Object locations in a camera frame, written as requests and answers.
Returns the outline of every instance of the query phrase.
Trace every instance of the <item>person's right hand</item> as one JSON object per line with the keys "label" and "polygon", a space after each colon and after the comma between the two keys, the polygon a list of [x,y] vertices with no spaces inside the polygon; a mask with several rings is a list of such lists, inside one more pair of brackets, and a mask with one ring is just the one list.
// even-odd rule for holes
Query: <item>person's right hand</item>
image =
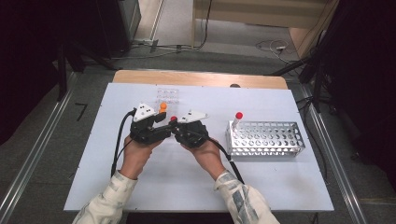
{"label": "person's right hand", "polygon": [[136,180],[142,173],[143,167],[149,159],[152,150],[162,141],[146,145],[133,141],[131,136],[127,136],[124,140],[125,150],[120,174]]}
{"label": "person's right hand", "polygon": [[205,141],[200,147],[195,148],[182,146],[192,153],[201,167],[206,170],[214,180],[217,180],[219,175],[225,170],[221,162],[219,149],[212,142]]}

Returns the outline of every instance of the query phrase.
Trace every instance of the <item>cable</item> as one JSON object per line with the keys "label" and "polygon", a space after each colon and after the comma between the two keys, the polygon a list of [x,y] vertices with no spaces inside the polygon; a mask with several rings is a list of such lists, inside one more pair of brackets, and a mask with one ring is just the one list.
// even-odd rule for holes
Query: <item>cable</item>
{"label": "cable", "polygon": [[[270,42],[268,49],[262,49],[261,44],[262,44],[262,43],[265,43],[265,42]],[[273,49],[273,44],[276,43],[276,42],[283,42],[283,43],[284,43],[284,45],[280,46],[280,47],[284,47],[284,48],[281,49],[281,50],[278,50],[278,49],[277,49],[278,52],[276,52],[276,51]],[[294,62],[298,62],[298,61],[287,61],[287,60],[285,60],[285,59],[283,59],[283,58],[280,57],[280,54],[281,54],[282,52],[286,52],[286,53],[288,53],[288,54],[292,54],[292,53],[297,52],[296,50],[293,51],[293,52],[288,52],[288,51],[287,51],[288,45],[289,45],[289,42],[286,41],[286,40],[283,40],[283,39],[263,40],[263,41],[261,41],[261,42],[255,44],[256,49],[259,49],[259,50],[261,50],[261,51],[271,51],[280,61],[282,61],[282,62],[285,63],[285,67],[286,67],[288,64],[292,64],[292,63],[294,63]],[[295,72],[295,74],[296,74],[297,76],[300,75],[300,73],[298,73],[295,69],[293,69],[293,71]]]}
{"label": "cable", "polygon": [[202,0],[201,1],[201,22],[200,22],[200,27],[201,27],[201,43],[203,42],[203,36],[202,36],[202,34],[204,33],[204,26],[203,26],[203,21],[204,21],[204,19],[203,19],[203,17],[204,17],[204,0]]}
{"label": "cable", "polygon": [[160,54],[160,55],[155,55],[155,56],[148,56],[148,57],[127,57],[127,58],[125,58],[125,59],[154,58],[154,57],[161,57],[161,56],[163,56],[163,55],[167,55],[167,54],[171,54],[171,53],[178,53],[178,52],[181,52],[181,51],[195,51],[195,50],[201,49],[201,48],[204,46],[204,44],[206,43],[206,40],[207,40],[207,26],[208,26],[208,24],[209,24],[209,16],[210,16],[211,8],[212,8],[212,2],[213,2],[213,0],[210,0],[210,2],[209,2],[209,8],[208,8],[207,14],[206,14],[205,38],[204,38],[204,40],[201,42],[201,45],[200,45],[199,47],[194,47],[194,48],[191,49],[191,46],[190,46],[190,45],[157,45],[157,46],[150,46],[150,45],[146,45],[146,44],[140,43],[140,44],[138,44],[138,45],[143,45],[143,46],[150,47],[150,48],[177,49],[177,51],[176,51],[176,52],[168,52],[168,53],[165,53],[165,54]]}
{"label": "cable", "polygon": [[209,140],[210,142],[212,142],[213,144],[215,144],[216,147],[218,147],[220,149],[220,151],[224,154],[224,156],[227,158],[227,161],[230,163],[231,167],[233,168],[233,172],[236,175],[236,178],[238,178],[239,181],[242,182],[242,184],[245,184],[244,180],[242,179],[241,174],[239,173],[238,168],[236,167],[235,163],[233,162],[233,159],[231,158],[231,156],[225,151],[224,147],[218,143],[217,141],[213,140],[212,138],[206,138],[206,140]]}
{"label": "cable", "polygon": [[134,111],[130,111],[122,119],[122,122],[121,122],[121,125],[120,125],[120,129],[119,129],[119,135],[117,137],[117,144],[116,144],[116,150],[114,152],[113,164],[111,165],[111,176],[113,176],[116,173],[117,161],[119,160],[119,156],[120,156],[119,155],[119,147],[120,147],[121,133],[122,133],[123,126],[125,124],[125,120],[127,120],[128,117],[132,116],[133,114],[134,114]]}
{"label": "cable", "polygon": [[317,142],[317,139],[314,137],[314,135],[312,134],[311,130],[308,128],[308,124],[307,124],[307,122],[306,122],[306,115],[307,115],[307,113],[308,113],[309,106],[311,106],[311,104],[312,104],[313,97],[311,96],[311,97],[307,97],[307,98],[304,98],[304,99],[307,100],[307,102],[305,103],[305,105],[304,105],[303,107],[301,107],[301,108],[299,109],[299,110],[302,110],[302,109],[304,110],[304,111],[303,111],[303,125],[304,125],[305,128],[308,130],[308,133],[311,135],[312,140],[314,140],[315,145],[316,145],[317,148],[318,148],[318,152],[319,152],[320,158],[322,159],[322,162],[323,162],[323,173],[322,173],[323,179],[324,179],[324,181],[326,182],[326,184],[328,185],[329,182],[327,181],[328,169],[327,169],[327,162],[326,162],[326,159],[324,158],[323,151],[321,150],[321,148],[320,148],[320,146],[319,146],[319,144],[318,144],[318,142]]}
{"label": "cable", "polygon": [[314,214],[314,218],[312,219],[312,224],[319,224],[319,213]]}
{"label": "cable", "polygon": [[[327,0],[326,4],[324,5],[324,7],[323,7],[323,9],[322,9],[322,11],[321,11],[321,13],[320,13],[320,16],[318,17],[317,23],[315,23],[315,25],[308,31],[308,33],[306,33],[306,35],[305,35],[304,38],[303,38],[303,41],[301,42],[300,46],[297,48],[297,51],[298,51],[298,50],[300,49],[300,47],[303,45],[303,43],[304,43],[304,41],[306,40],[306,38],[308,37],[309,33],[311,33],[311,32],[314,30],[314,28],[318,25],[319,19],[320,19],[320,17],[323,15],[324,10],[326,9],[326,6],[327,6],[327,4],[329,4],[329,2],[330,2],[330,0]],[[330,14],[332,14],[332,10],[330,10],[330,12],[329,12],[329,14],[327,15],[325,21],[329,18]]]}
{"label": "cable", "polygon": [[125,146],[122,148],[122,150],[120,151],[119,155],[117,156],[117,161],[119,160],[120,155],[121,155],[121,153],[123,152],[123,150],[124,150],[130,143],[132,143],[132,141],[134,141],[134,138],[131,139],[131,140],[130,140],[127,144],[125,144]]}
{"label": "cable", "polygon": [[209,137],[209,136],[205,136],[205,135],[200,134],[200,133],[196,133],[196,132],[193,132],[193,131],[190,131],[190,130],[186,130],[186,129],[183,129],[183,131],[186,131],[186,132],[188,132],[188,133],[192,133],[192,134],[194,134],[194,135],[200,136],[200,137],[202,137],[202,138],[204,138],[204,139],[206,139],[206,140],[212,142],[213,144],[215,144],[215,146],[216,146],[216,147],[224,154],[224,156],[227,158],[227,161],[230,163],[231,167],[233,168],[233,172],[235,173],[236,178],[238,178],[238,180],[241,181],[242,184],[245,184],[244,180],[242,179],[241,174],[239,173],[238,168],[236,167],[235,163],[233,162],[233,159],[232,159],[231,156],[225,151],[224,147],[223,147],[219,142],[217,142],[216,140],[213,140],[213,138],[211,138],[211,137]]}
{"label": "cable", "polygon": [[302,101],[304,101],[304,100],[310,100],[310,99],[312,99],[312,98],[313,98],[313,96],[305,97],[304,99],[301,99],[301,100],[296,101],[296,104],[299,104],[300,102],[302,102]]}

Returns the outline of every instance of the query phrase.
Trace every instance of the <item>white table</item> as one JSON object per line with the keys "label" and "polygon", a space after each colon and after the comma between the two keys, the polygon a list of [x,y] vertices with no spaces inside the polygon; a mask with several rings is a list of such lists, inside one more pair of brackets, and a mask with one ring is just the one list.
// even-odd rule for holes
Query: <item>white table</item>
{"label": "white table", "polygon": [[[203,124],[224,147],[227,120],[233,119],[237,111],[244,112],[244,120],[296,121],[306,145],[297,158],[239,161],[236,165],[245,182],[263,194],[273,211],[333,210],[291,91],[120,83],[107,87],[64,210],[79,210],[107,186],[123,116],[141,102],[155,106],[159,88],[179,90],[179,104],[171,109],[177,116],[190,109],[208,113],[210,118],[204,119]],[[131,119],[127,119],[122,138],[129,133],[130,124]],[[226,159],[222,159],[231,171]],[[171,137],[154,149],[125,210],[225,212],[226,206],[213,184],[190,152]]]}

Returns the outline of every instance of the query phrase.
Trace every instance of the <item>black controller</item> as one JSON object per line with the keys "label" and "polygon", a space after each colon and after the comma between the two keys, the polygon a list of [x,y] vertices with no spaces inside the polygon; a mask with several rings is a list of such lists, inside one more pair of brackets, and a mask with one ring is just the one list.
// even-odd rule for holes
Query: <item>black controller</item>
{"label": "black controller", "polygon": [[199,119],[207,117],[206,114],[191,111],[189,114],[178,121],[172,119],[167,125],[154,128],[154,122],[158,123],[166,118],[166,112],[156,114],[148,105],[141,104],[133,112],[131,123],[131,138],[138,143],[152,144],[175,135],[176,140],[186,147],[200,147],[209,134],[206,126]]}

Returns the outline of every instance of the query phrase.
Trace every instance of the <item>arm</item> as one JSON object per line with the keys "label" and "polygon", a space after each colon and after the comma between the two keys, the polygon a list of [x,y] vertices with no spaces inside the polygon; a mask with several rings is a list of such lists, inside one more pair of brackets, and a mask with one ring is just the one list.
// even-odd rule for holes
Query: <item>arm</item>
{"label": "arm", "polygon": [[81,223],[118,223],[122,216],[122,209],[129,201],[137,177],[151,155],[152,149],[161,142],[151,145],[131,142],[125,138],[124,159],[119,172],[116,172],[103,193],[94,197],[78,213],[73,224]]}
{"label": "arm", "polygon": [[216,180],[215,189],[220,191],[234,223],[279,223],[262,195],[224,168],[219,149],[212,142],[206,141],[198,148],[183,147]]}

